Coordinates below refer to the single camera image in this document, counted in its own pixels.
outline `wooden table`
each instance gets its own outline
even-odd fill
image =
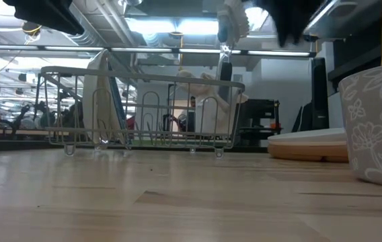
[[[0,241],[382,241],[382,186],[265,154],[0,152]]]

